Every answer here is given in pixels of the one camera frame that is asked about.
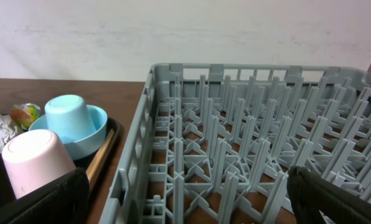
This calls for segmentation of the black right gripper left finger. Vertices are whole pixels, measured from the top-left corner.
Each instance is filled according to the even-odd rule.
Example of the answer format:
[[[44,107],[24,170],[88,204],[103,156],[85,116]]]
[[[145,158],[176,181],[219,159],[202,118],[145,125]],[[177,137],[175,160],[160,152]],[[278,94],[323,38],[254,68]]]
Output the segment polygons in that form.
[[[77,168],[0,207],[0,224],[84,223],[88,197],[86,171]]]

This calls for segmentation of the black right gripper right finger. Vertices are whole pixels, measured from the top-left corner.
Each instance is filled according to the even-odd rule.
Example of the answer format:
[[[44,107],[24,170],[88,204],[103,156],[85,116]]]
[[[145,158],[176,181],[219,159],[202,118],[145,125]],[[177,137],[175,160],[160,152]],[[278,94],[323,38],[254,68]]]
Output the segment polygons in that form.
[[[306,167],[288,170],[287,192],[298,224],[371,223],[371,204],[311,173]]]

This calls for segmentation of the white cup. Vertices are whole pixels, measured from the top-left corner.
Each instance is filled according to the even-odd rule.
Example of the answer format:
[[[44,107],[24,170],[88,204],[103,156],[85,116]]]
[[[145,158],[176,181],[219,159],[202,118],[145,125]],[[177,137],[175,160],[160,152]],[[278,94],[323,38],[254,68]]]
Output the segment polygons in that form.
[[[60,138],[47,129],[11,139],[2,159],[16,199],[76,169]]]

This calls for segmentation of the yellow green snack wrapper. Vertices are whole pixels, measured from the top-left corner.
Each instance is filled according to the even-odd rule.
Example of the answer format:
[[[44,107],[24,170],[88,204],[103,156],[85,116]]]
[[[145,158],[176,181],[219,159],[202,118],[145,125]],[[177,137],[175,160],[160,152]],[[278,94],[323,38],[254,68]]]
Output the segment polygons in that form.
[[[40,107],[35,104],[14,105],[8,114],[0,114],[0,130],[27,131],[39,117]]]

